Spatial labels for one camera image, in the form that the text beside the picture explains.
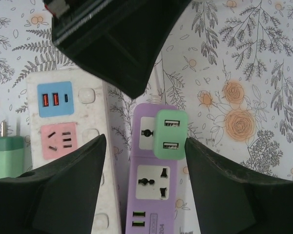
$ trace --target usb port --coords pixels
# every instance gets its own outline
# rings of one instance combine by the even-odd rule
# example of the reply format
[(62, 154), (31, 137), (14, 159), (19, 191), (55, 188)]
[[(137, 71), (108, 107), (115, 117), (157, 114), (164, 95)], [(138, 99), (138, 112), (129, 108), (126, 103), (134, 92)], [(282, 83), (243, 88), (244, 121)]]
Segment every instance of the usb port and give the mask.
[(178, 150), (179, 149), (179, 144), (178, 143), (164, 142), (163, 143), (163, 149)]
[(140, 211), (132, 212), (132, 217), (145, 217), (145, 216), (146, 216), (145, 212), (140, 212)]
[(59, 104), (59, 94), (53, 94), (53, 105), (58, 106)]
[(144, 227), (145, 226), (145, 222), (142, 222), (142, 221), (133, 221), (132, 222), (132, 226), (133, 227)]
[(180, 121), (177, 120), (165, 120), (164, 125), (167, 127), (180, 127)]
[(48, 97), (48, 94), (43, 94), (42, 95), (42, 99), (43, 99), (43, 106), (44, 107), (49, 106), (49, 97)]

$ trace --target wallpaper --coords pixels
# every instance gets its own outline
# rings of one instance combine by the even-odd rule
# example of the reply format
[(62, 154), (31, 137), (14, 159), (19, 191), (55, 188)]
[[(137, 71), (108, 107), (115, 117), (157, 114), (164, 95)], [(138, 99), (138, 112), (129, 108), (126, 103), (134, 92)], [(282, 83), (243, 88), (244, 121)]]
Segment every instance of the wallpaper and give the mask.
[[(71, 61), (51, 43), (41, 0), (0, 0), (0, 123), (24, 136), (31, 169), (25, 78)], [(293, 0), (193, 1), (155, 63), (159, 94), (189, 114), (188, 135), (263, 174), (293, 180)], [(132, 113), (150, 99), (108, 90), (122, 215)], [(199, 234), (186, 161), (179, 162), (176, 233)]]

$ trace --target red usb port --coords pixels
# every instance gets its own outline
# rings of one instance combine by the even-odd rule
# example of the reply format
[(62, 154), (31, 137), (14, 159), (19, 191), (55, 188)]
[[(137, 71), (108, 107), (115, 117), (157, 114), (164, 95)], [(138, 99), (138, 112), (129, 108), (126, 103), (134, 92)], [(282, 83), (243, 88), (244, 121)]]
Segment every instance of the red usb port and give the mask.
[(48, 97), (48, 94), (43, 94), (42, 95), (42, 98), (43, 98), (43, 106), (44, 107), (49, 106), (49, 97)]
[(55, 106), (58, 106), (59, 105), (59, 94), (58, 93), (53, 94), (53, 104)]

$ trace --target universal power socket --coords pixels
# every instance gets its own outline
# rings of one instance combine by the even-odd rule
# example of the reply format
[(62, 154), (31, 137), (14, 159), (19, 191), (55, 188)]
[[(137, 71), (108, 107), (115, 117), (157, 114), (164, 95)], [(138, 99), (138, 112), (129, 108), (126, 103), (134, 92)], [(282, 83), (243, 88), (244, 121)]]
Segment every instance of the universal power socket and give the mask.
[(142, 103), (134, 110), (125, 234), (174, 233), (178, 162), (158, 159), (152, 150), (153, 136), (142, 135), (154, 131), (162, 109), (177, 108)]
[(31, 73), (26, 81), (33, 168), (105, 134), (105, 164), (92, 233), (121, 234), (106, 83), (79, 68)]

